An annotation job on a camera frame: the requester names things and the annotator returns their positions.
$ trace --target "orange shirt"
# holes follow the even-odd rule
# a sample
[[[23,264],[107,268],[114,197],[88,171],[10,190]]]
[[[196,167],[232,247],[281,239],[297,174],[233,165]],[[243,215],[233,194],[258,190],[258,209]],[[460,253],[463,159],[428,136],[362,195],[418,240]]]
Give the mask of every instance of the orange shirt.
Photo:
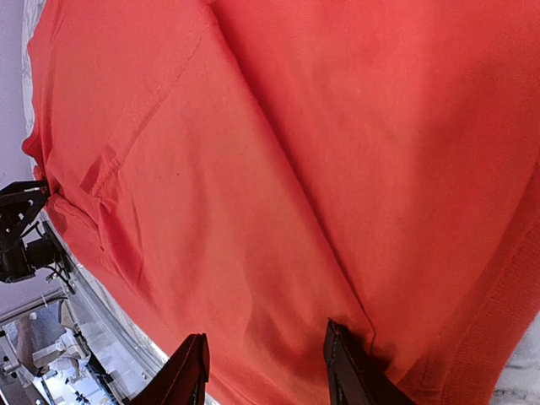
[[[49,0],[24,151],[77,258],[222,403],[328,403],[327,319],[487,403],[540,308],[537,2]]]

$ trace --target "cable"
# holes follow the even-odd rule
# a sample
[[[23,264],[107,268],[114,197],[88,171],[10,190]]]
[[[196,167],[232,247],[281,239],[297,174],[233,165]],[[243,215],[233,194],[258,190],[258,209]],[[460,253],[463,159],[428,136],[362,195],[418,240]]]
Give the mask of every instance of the cable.
[[[28,236],[30,234],[30,232],[32,232],[33,230],[36,230],[36,232],[39,234],[40,231],[37,229],[37,227],[39,226],[39,222],[36,222],[35,224],[33,224],[32,226],[30,226],[21,236],[20,236],[20,239],[23,239],[25,236]]]
[[[48,268],[49,270],[51,270],[51,272],[53,274],[56,274],[56,276],[59,277],[64,282],[64,284],[66,284],[67,288],[69,289],[69,292],[71,294],[75,294],[75,290],[73,289],[71,284],[66,280],[66,278],[64,276],[62,276],[62,274],[60,272],[58,272],[55,268],[53,268],[51,266],[45,266],[44,268]]]

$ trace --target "person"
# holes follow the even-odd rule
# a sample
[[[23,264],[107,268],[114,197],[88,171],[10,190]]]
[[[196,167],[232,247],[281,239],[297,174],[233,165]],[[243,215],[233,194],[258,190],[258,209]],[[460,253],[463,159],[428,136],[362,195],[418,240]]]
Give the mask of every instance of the person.
[[[40,360],[36,364],[34,353],[54,345],[57,339],[66,332],[60,324],[58,303],[48,305],[36,312],[19,318],[8,328],[8,335],[15,347],[19,362],[34,376],[44,374],[47,359]],[[53,361],[58,356],[54,352],[46,357]]]

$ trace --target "white wall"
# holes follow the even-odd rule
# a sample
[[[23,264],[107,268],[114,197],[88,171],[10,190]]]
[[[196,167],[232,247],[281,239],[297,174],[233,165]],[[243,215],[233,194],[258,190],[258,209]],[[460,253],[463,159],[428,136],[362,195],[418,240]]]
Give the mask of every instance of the white wall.
[[[21,78],[24,0],[0,0],[0,188],[31,179],[30,159],[21,151],[24,110]],[[46,271],[17,284],[0,283],[0,315],[40,294],[56,289],[45,282]]]

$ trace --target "shirt fabric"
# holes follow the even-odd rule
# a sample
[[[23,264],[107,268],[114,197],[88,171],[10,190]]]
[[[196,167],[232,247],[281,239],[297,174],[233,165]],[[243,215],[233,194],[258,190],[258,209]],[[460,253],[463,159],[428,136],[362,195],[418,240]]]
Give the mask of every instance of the shirt fabric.
[[[24,151],[73,253],[222,403],[328,403],[327,319],[487,403],[540,308],[536,2],[48,1]]]

